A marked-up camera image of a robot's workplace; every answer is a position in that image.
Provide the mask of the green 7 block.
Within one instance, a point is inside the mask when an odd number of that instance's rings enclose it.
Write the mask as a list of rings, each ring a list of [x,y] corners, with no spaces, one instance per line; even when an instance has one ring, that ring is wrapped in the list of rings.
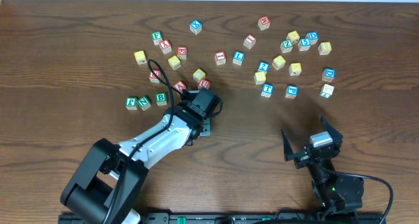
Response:
[[[334,86],[330,84],[324,84],[321,88],[319,95],[323,98],[330,98],[333,95]]]

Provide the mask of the red E block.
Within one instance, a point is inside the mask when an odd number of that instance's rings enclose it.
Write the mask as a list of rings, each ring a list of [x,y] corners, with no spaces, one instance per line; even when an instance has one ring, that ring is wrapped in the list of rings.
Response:
[[[177,57],[180,60],[186,60],[187,59],[187,47],[186,46],[178,46],[177,47]]]

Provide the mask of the green F block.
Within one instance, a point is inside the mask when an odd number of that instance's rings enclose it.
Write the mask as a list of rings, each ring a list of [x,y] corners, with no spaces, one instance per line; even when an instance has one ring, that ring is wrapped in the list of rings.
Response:
[[[154,31],[151,33],[151,37],[153,40],[154,45],[158,45],[163,41],[163,36],[161,31]]]

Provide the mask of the red X block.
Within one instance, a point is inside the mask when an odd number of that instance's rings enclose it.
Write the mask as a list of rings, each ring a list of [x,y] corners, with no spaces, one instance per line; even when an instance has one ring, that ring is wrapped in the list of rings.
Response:
[[[159,47],[163,54],[167,54],[172,51],[172,45],[169,42],[169,40],[165,39],[162,42],[159,43]]]

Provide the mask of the blue 5 block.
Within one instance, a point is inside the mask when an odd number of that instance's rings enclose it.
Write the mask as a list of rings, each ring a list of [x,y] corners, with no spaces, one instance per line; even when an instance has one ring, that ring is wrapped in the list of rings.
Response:
[[[307,51],[311,47],[311,43],[309,38],[301,38],[298,42],[298,49],[299,51]]]

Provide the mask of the green B block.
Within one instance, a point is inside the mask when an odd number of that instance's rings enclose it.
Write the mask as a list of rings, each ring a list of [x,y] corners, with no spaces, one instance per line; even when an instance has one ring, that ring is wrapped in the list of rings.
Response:
[[[168,103],[167,95],[165,92],[159,92],[155,94],[156,104],[158,106],[166,105]]]

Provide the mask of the red A block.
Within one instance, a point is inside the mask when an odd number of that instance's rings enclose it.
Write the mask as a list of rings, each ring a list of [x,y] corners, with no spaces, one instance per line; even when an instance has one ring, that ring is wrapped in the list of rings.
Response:
[[[179,92],[182,93],[184,90],[187,89],[186,84],[183,81],[177,81],[173,87]]]

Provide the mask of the red U block right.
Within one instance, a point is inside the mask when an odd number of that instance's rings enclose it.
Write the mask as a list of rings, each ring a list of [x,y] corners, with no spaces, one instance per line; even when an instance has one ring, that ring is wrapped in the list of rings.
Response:
[[[210,81],[207,79],[201,79],[198,83],[198,89],[201,90],[205,88],[206,90],[208,90],[210,88]]]

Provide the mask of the yellow S block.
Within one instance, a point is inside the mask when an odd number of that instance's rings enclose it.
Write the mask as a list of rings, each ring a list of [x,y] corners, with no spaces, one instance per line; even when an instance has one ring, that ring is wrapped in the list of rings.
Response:
[[[258,71],[254,74],[254,81],[256,85],[264,84],[266,81],[266,73],[264,71]]]

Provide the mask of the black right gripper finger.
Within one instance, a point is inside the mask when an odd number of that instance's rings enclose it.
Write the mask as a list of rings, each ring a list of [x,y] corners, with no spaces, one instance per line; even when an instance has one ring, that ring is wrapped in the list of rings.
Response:
[[[320,116],[320,121],[322,123],[323,129],[329,133],[329,135],[331,136],[333,143],[335,145],[342,145],[342,139],[343,139],[343,135],[336,130],[335,128],[333,128],[325,119],[325,117],[323,115]]]
[[[281,129],[281,133],[282,133],[282,138],[283,138],[284,161],[287,162],[287,161],[293,160],[294,152],[283,129]]]

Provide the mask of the blue 2 block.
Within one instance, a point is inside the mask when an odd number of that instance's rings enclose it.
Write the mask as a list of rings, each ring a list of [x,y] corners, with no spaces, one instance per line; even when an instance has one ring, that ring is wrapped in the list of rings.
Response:
[[[259,62],[259,66],[258,66],[257,71],[258,72],[263,72],[264,74],[267,74],[269,68],[270,68],[270,64],[269,63],[267,63],[267,62]]]

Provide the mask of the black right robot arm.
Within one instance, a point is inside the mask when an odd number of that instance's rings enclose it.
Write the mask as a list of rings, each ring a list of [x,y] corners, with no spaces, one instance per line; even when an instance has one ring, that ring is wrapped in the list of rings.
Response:
[[[323,205],[321,215],[354,212],[363,205],[364,181],[335,171],[331,159],[340,153],[343,135],[324,117],[320,121],[324,131],[310,136],[310,143],[297,153],[282,132],[284,160],[292,160],[297,169],[309,170],[314,193]]]

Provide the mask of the green N block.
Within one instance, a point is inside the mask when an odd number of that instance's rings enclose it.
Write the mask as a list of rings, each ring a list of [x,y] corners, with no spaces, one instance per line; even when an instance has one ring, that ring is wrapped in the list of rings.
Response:
[[[141,97],[138,101],[137,101],[138,106],[143,110],[146,111],[148,108],[150,108],[151,106],[151,102],[149,100],[149,98],[147,96],[143,96]]]

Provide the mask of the green Z block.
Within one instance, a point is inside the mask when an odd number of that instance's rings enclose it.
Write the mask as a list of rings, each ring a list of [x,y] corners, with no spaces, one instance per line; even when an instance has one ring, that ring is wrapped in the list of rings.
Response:
[[[293,49],[293,44],[290,40],[285,40],[281,42],[280,50],[282,53],[291,52]]]

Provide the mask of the yellow o block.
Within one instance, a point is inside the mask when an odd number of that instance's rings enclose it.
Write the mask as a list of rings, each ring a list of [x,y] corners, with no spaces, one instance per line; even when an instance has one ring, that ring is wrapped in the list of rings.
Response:
[[[168,59],[168,63],[173,70],[181,67],[181,60],[175,55]]]
[[[199,83],[202,79],[206,78],[206,72],[198,68],[192,75],[193,79]]]

